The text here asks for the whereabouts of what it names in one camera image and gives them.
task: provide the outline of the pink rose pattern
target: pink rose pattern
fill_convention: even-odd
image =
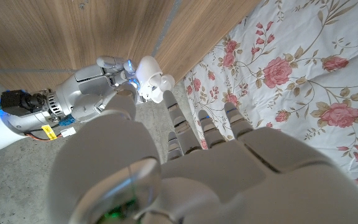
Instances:
[[[190,95],[190,94],[193,92],[193,89],[191,88],[190,85],[188,85],[188,86],[186,87],[186,91],[187,91],[187,95]]]
[[[277,116],[275,119],[277,122],[286,122],[286,121],[288,121],[290,115],[291,115],[291,113],[289,113],[285,110],[281,110],[277,113]]]
[[[234,40],[230,40],[226,45],[227,53],[233,53],[234,48],[236,47],[237,42]]]
[[[344,68],[349,63],[344,58],[338,57],[338,56],[330,56],[328,58],[322,58],[321,59],[323,63],[323,69],[332,72],[339,68]]]
[[[274,88],[276,85],[282,85],[289,81],[289,75],[292,73],[290,64],[285,60],[277,57],[269,62],[264,68],[265,84],[269,88]]]
[[[198,78],[194,79],[194,91],[199,91],[201,86],[201,81]]]
[[[345,128],[353,125],[353,122],[358,118],[358,110],[348,107],[345,103],[333,103],[320,118],[327,121],[330,126]]]
[[[215,80],[215,74],[211,71],[208,71],[208,78],[209,78],[209,80],[212,80],[212,81]]]
[[[206,144],[205,139],[202,139],[202,140],[201,140],[201,147],[202,147],[203,149],[208,149],[208,146],[207,146],[207,144]]]
[[[227,53],[224,57],[223,57],[223,66],[225,67],[230,67],[234,62],[234,55],[232,53]]]
[[[344,5],[338,6],[339,9],[336,10],[340,11],[351,6],[351,4],[351,2],[346,2]],[[227,35],[222,41],[223,44],[217,45],[210,53],[213,57],[216,55],[216,58],[219,59],[218,67],[222,68],[221,73],[219,74],[217,71],[212,72],[205,69],[208,71],[207,81],[210,81],[210,83],[203,83],[206,87],[205,91],[200,91],[201,84],[196,85],[194,81],[195,78],[191,79],[191,81],[194,82],[193,96],[196,97],[196,93],[200,94],[197,101],[194,101],[194,108],[199,110],[200,106],[202,106],[204,110],[207,110],[210,116],[213,117],[214,122],[219,124],[219,126],[217,126],[222,131],[222,128],[229,129],[229,126],[227,125],[227,121],[218,115],[219,112],[217,111],[220,111],[220,109],[215,106],[212,108],[212,105],[217,105],[217,103],[214,103],[216,100],[221,99],[222,102],[232,102],[239,110],[243,110],[242,103],[244,103],[244,100],[242,100],[242,97],[246,97],[249,91],[253,93],[253,91],[258,91],[258,89],[272,90],[275,94],[271,102],[269,102],[268,108],[275,112],[275,116],[274,119],[270,119],[271,122],[265,123],[266,127],[273,128],[276,125],[287,123],[288,121],[291,121],[293,124],[298,119],[299,122],[302,122],[301,120],[303,119],[315,119],[315,126],[306,132],[304,138],[306,142],[311,138],[317,138],[327,133],[345,130],[344,139],[350,138],[353,139],[354,142],[344,141],[346,144],[336,146],[337,151],[342,155],[343,159],[348,158],[354,161],[355,164],[358,164],[358,107],[356,107],[356,105],[358,106],[358,92],[352,88],[352,86],[356,85],[350,83],[349,86],[332,86],[332,84],[325,86],[321,80],[309,80],[305,74],[298,72],[298,68],[302,66],[315,67],[322,72],[342,72],[343,68],[353,63],[352,61],[349,62],[342,52],[346,52],[351,48],[358,49],[358,44],[347,44],[347,48],[343,47],[342,49],[337,46],[341,46],[343,38],[338,37],[338,40],[335,41],[333,45],[335,47],[333,49],[337,50],[334,50],[331,55],[320,55],[323,54],[321,53],[322,50],[319,51],[319,49],[315,48],[315,45],[317,45],[316,43],[319,41],[326,40],[321,37],[319,38],[320,34],[318,34],[316,37],[317,41],[314,40],[312,43],[309,43],[309,45],[308,43],[300,42],[301,46],[294,44],[295,49],[292,52],[279,52],[278,49],[282,49],[283,47],[276,45],[275,42],[287,38],[287,36],[280,36],[278,33],[275,33],[276,26],[281,22],[282,20],[277,22],[257,22],[252,25],[254,28],[252,33],[255,39],[243,39],[244,42],[248,42],[245,47],[240,47],[241,37],[232,40],[230,35]],[[323,26],[322,29],[327,29],[327,27],[332,26],[335,25]],[[246,61],[241,62],[237,55],[243,51],[248,52],[249,57],[245,57]],[[275,54],[276,56],[269,58],[269,54]],[[258,61],[259,64],[257,64],[257,66],[251,66],[253,63],[256,63],[255,61]],[[245,79],[242,79],[242,77],[248,75],[254,77],[255,83],[245,83]],[[224,82],[224,85],[227,86],[227,91],[220,93],[218,87],[215,86],[215,82],[213,82],[215,80],[222,80],[220,82]],[[327,94],[325,102],[317,102],[318,97],[321,98],[321,93]],[[258,94],[267,94],[267,91],[254,93],[253,96],[257,96]],[[290,108],[279,108],[282,103],[276,102],[281,98],[283,100],[293,101],[294,106]],[[246,112],[245,110],[242,111],[244,116],[247,116]],[[263,120],[264,117],[261,117],[260,121],[254,122],[252,125],[259,126]],[[354,180],[356,184],[358,184],[358,177],[355,177]]]

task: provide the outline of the robot finger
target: robot finger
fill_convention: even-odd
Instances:
[[[163,99],[171,117],[175,132],[184,154],[202,150],[189,122],[181,112],[178,102],[171,91],[165,91]]]
[[[179,140],[175,132],[171,131],[168,135],[168,161],[183,156]]]
[[[209,149],[219,143],[226,142],[205,110],[201,110],[198,113],[198,118],[200,119],[201,128],[203,129],[205,141]]]
[[[224,105],[226,116],[229,119],[231,130],[236,139],[245,133],[253,130],[253,127],[244,119],[240,111],[233,103],[227,102]]]

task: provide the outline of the blue led light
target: blue led light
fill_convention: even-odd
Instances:
[[[137,87],[137,91],[140,90],[140,83],[136,78],[130,78],[130,79],[128,79],[128,82],[135,83],[136,87]]]

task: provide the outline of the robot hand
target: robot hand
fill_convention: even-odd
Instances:
[[[352,180],[303,142],[253,129],[232,103],[224,106],[231,141],[200,111],[203,150],[165,91],[175,132],[160,165],[149,132],[134,121],[130,87],[57,154],[48,182],[51,223],[358,223]]]
[[[87,122],[97,117],[107,102],[117,93],[116,88],[130,83],[138,94],[138,102],[162,101],[162,92],[175,84],[171,75],[162,75],[151,56],[144,57],[137,68],[131,60],[101,56],[95,65],[84,67],[56,87],[27,93],[6,91],[0,96],[0,149],[30,136],[42,126],[66,126],[74,121]]]

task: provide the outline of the robotic arm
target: robotic arm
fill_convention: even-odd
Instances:
[[[123,83],[134,86],[138,103],[160,103],[162,92],[172,89],[175,80],[163,75],[151,56],[144,57],[139,67],[131,60],[102,56],[95,65],[75,72],[56,91],[6,91],[0,96],[0,149],[28,136],[39,139],[32,132],[48,124],[53,128],[90,121],[103,111]]]

